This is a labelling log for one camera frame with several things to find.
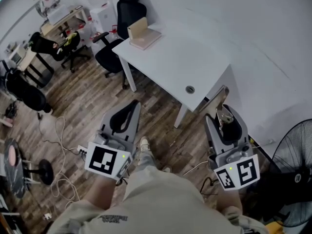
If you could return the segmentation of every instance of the yellow object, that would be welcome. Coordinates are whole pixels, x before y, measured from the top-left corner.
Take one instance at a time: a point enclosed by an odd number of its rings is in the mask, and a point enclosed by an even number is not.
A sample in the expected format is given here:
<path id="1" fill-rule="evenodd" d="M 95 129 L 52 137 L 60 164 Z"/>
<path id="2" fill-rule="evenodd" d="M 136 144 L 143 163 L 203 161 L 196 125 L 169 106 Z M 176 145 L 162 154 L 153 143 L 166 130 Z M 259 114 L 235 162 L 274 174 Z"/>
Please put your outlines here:
<path id="1" fill-rule="evenodd" d="M 268 229 L 269 234 L 285 234 L 283 231 L 283 226 L 277 222 L 267 224 L 265 227 Z"/>
<path id="2" fill-rule="evenodd" d="M 130 40 L 139 38 L 140 34 L 147 29 L 147 26 L 148 24 L 146 17 L 143 17 L 135 23 L 131 24 L 128 27 L 128 35 Z"/>
<path id="3" fill-rule="evenodd" d="M 77 35 L 77 33 L 72 33 L 72 34 L 70 34 L 70 35 L 66 38 L 67 42 L 64 44 L 64 46 L 69 45 L 69 44 L 72 42 L 72 39 L 73 39 L 76 35 Z"/>

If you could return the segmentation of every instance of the hand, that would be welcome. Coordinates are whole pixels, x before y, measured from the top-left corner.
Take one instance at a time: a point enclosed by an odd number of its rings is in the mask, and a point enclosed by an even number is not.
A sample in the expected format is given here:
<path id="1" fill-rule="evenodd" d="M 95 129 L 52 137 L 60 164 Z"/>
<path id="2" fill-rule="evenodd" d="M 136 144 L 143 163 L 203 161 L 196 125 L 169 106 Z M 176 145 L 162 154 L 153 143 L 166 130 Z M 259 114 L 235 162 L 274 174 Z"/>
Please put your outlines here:
<path id="1" fill-rule="evenodd" d="M 216 209 L 222 212 L 230 206 L 235 206 L 243 212 L 243 206 L 238 191 L 225 191 L 221 187 L 217 197 Z"/>
<path id="2" fill-rule="evenodd" d="M 94 184 L 83 198 L 103 210 L 110 208 L 116 186 L 116 180 L 98 175 Z"/>

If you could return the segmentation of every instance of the chair armrest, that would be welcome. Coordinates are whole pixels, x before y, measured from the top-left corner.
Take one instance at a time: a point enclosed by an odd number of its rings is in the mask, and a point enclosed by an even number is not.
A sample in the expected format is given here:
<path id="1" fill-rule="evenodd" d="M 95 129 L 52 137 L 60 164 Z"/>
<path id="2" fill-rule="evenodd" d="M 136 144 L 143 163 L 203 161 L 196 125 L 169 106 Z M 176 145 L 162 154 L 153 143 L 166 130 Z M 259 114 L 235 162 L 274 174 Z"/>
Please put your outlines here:
<path id="1" fill-rule="evenodd" d="M 108 40 L 105 38 L 105 37 L 108 36 L 108 35 L 109 35 L 108 32 L 104 32 L 104 33 L 100 34 L 99 36 L 94 37 L 94 39 L 92 40 L 92 42 L 93 42 L 93 43 L 96 43 L 97 41 L 102 40 L 103 43 L 104 43 L 106 46 L 108 46 L 108 45 L 109 45 L 109 42 L 108 42 Z"/>

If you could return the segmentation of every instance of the book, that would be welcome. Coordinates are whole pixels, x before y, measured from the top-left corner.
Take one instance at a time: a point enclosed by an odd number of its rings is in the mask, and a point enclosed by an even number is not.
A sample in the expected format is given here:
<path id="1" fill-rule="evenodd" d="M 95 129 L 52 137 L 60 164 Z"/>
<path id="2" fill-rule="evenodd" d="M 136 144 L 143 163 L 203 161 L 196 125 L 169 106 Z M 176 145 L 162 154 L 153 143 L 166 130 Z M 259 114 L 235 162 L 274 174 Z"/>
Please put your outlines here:
<path id="1" fill-rule="evenodd" d="M 159 31 L 149 29 L 146 17 L 141 18 L 128 27 L 130 44 L 141 50 L 146 49 L 161 37 Z"/>

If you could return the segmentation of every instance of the black office chair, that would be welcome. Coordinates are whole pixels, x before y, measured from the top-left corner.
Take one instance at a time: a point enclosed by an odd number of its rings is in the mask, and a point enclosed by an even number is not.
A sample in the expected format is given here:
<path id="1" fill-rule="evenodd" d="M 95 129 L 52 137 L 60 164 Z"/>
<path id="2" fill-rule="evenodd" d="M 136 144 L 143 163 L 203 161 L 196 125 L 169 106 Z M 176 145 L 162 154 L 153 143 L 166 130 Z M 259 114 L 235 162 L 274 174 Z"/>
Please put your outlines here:
<path id="1" fill-rule="evenodd" d="M 146 7 L 139 3 L 138 0 L 119 0 L 117 3 L 117 15 L 117 33 L 122 39 L 127 39 L 129 37 L 128 26 L 146 16 Z M 108 77 L 110 73 L 117 74 L 120 71 L 123 71 L 118 55 L 112 51 L 112 49 L 123 42 L 123 40 L 117 39 L 109 43 L 105 38 L 108 34 L 108 32 L 104 32 L 93 39 L 93 43 L 102 40 L 106 45 L 103 49 L 97 52 L 95 56 L 98 63 L 108 71 L 105 74 L 105 77 Z M 126 76 L 123 72 L 123 89 L 126 89 L 125 80 Z"/>
<path id="2" fill-rule="evenodd" d="M 27 82 L 21 70 L 9 69 L 4 60 L 2 60 L 2 63 L 6 73 L 0 78 L 5 89 L 14 95 L 17 100 L 24 102 L 29 108 L 49 113 L 52 108 L 47 103 L 45 95 L 38 88 Z"/>
<path id="3" fill-rule="evenodd" d="M 77 35 L 71 39 L 70 44 L 65 46 L 67 40 L 62 42 L 61 45 L 58 45 L 55 41 L 43 38 L 39 32 L 35 32 L 30 38 L 31 50 L 36 53 L 49 54 L 56 61 L 61 61 L 66 57 L 65 61 L 61 64 L 62 68 L 65 69 L 64 64 L 70 60 L 70 71 L 74 73 L 73 64 L 76 57 L 84 57 L 88 60 L 90 59 L 87 55 L 79 54 L 83 48 L 86 48 L 86 46 L 77 49 L 77 46 L 80 43 L 80 35 L 77 31 L 75 31 L 75 33 Z"/>

